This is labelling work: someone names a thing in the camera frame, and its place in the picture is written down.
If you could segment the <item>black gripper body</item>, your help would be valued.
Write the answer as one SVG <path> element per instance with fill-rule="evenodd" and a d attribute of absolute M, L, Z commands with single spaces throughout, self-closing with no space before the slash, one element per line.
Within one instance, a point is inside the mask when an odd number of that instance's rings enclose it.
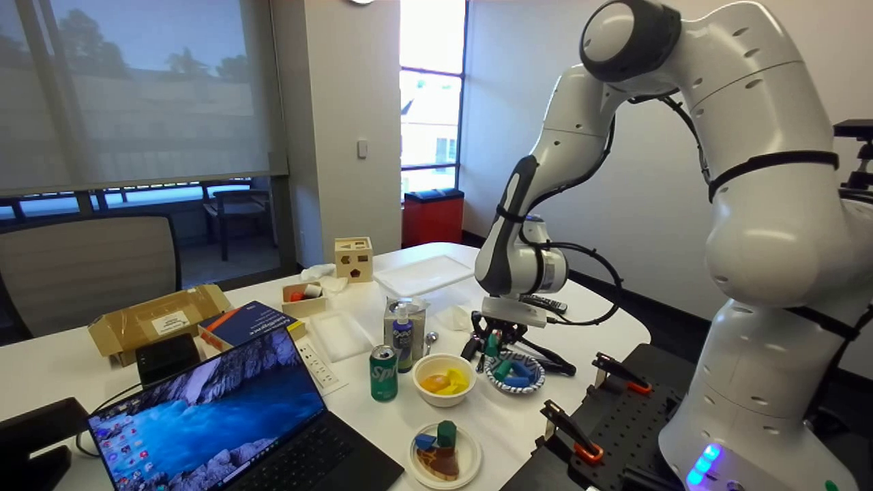
<path fill-rule="evenodd" d="M 500 334 L 501 343 L 515 343 L 528 327 L 545 327 L 549 316 L 562 316 L 564 312 L 564 302 L 540 294 L 485 298 L 472 313 L 472 327 L 483 338 Z"/>

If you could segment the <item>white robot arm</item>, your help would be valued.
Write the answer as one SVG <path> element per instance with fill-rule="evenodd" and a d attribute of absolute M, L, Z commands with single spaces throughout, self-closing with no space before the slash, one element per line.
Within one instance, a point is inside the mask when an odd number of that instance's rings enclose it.
<path fill-rule="evenodd" d="M 528 212 L 590 180 L 624 101 L 681 95 L 714 204 L 714 313 L 689 387 L 658 433 L 688 489 L 860 491 L 812 433 L 824 373 L 869 323 L 869 195 L 838 180 L 831 124 L 790 35 L 757 0 L 688 19 L 659 0 L 606 0 L 584 26 L 540 136 L 506 178 L 474 263 L 487 323 L 542 324 L 528 302 L 568 279 Z"/>

